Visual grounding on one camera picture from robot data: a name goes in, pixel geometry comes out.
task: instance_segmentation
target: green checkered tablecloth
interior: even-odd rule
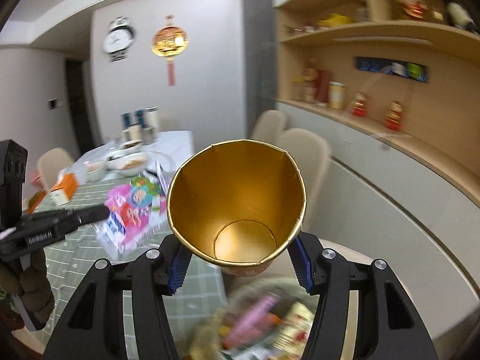
[[[77,189],[72,200],[62,207],[85,208],[102,204],[110,189],[127,182],[129,179],[123,178],[82,185]],[[37,211],[54,209],[57,207],[47,196]],[[148,249],[158,247],[167,234],[171,234],[171,229],[169,224],[165,223],[165,227],[153,235],[147,244],[127,255],[122,261],[132,261]],[[50,339],[52,328],[94,261],[100,258],[108,259],[107,253],[97,241],[92,225],[80,227],[77,231],[68,234],[65,241],[46,247],[45,255],[47,277],[55,295],[56,309],[46,328],[34,333],[44,344]],[[188,349],[191,333],[198,323],[210,317],[217,307],[227,303],[221,270],[194,255],[183,287],[173,297],[164,297],[164,302],[178,352],[183,356]],[[129,359],[138,359],[130,291],[124,291],[123,294],[123,319]]]

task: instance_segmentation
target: screw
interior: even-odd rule
[[[106,259],[99,259],[96,263],[95,263],[95,268],[97,269],[103,269],[105,268],[109,263],[106,261]]]
[[[385,268],[387,268],[387,263],[385,261],[383,261],[382,259],[377,259],[377,260],[375,260],[375,266],[378,269],[385,269]]]
[[[331,249],[324,249],[322,252],[322,256],[329,260],[335,258],[336,255],[335,251]]]
[[[146,256],[147,259],[154,260],[160,255],[160,251],[158,249],[150,249],[147,251]]]

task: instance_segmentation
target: dining table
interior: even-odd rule
[[[101,181],[90,183],[85,162],[102,161],[110,150],[112,150],[110,144],[93,149],[67,169],[67,173],[75,174],[79,183],[70,202],[57,207],[47,195],[36,211],[58,208],[80,209],[104,203],[107,193],[113,187],[126,184],[129,179],[121,178],[116,172],[110,172]],[[190,131],[159,132],[154,143],[143,146],[142,151],[150,154],[147,169],[155,170],[155,161],[159,161],[165,172],[176,171],[194,153],[192,134]],[[112,263],[135,260],[147,250],[157,248],[168,234],[172,234],[172,231],[165,221],[147,241],[138,245],[129,254],[121,256],[119,261]],[[64,241],[47,246],[44,250],[47,277],[55,296],[55,309],[46,327],[34,332],[33,335],[46,345],[83,277],[97,259],[109,259],[109,255],[97,240],[93,225],[79,227],[78,230],[66,235]],[[195,328],[206,318],[211,317],[218,307],[227,304],[221,269],[193,255],[183,286],[172,297],[164,297],[164,303],[177,351],[182,357],[188,351]],[[123,321],[128,358],[138,359],[131,291],[123,292]]]

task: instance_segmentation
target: bowl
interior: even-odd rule
[[[105,156],[105,165],[109,170],[117,169],[118,160],[128,155],[124,150],[114,150]]]
[[[142,148],[143,141],[140,139],[129,140],[128,142],[122,143],[120,150],[124,151],[126,154],[137,153]]]
[[[87,168],[88,181],[90,183],[93,183],[95,181],[100,181],[105,177],[106,173],[107,173],[107,170],[105,167],[105,161],[95,162]]]
[[[133,153],[126,155],[125,157],[121,157],[116,161],[115,169],[118,173],[124,177],[134,177],[137,174],[143,172],[150,160],[150,156],[148,153],[140,152],[140,153]],[[126,166],[132,165],[133,162],[140,162],[136,166],[132,166],[129,168],[125,168]]]
[[[167,197],[177,238],[231,275],[264,271],[300,232],[305,186],[290,155],[253,140],[216,143],[185,162]]]

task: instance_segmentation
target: white bowl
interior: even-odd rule
[[[105,177],[107,170],[105,169],[105,161],[98,161],[91,164],[91,170],[87,169],[87,177],[90,183],[100,181]]]
[[[129,140],[120,146],[120,150],[126,152],[126,154],[138,153],[142,145],[143,141],[140,139]]]
[[[131,163],[132,161],[143,161],[143,162],[137,166],[134,166],[133,168],[122,169],[124,166]],[[150,161],[150,156],[148,153],[140,152],[140,153],[129,154],[129,155],[126,155],[125,157],[115,160],[115,165],[116,165],[115,169],[118,171],[120,175],[124,177],[133,177],[139,174],[140,172],[143,172],[146,169],[149,161]]]
[[[128,155],[128,153],[125,152],[124,150],[114,150],[114,151],[109,152],[105,156],[106,168],[109,169],[109,170],[117,169],[118,160],[125,157],[126,155]]]

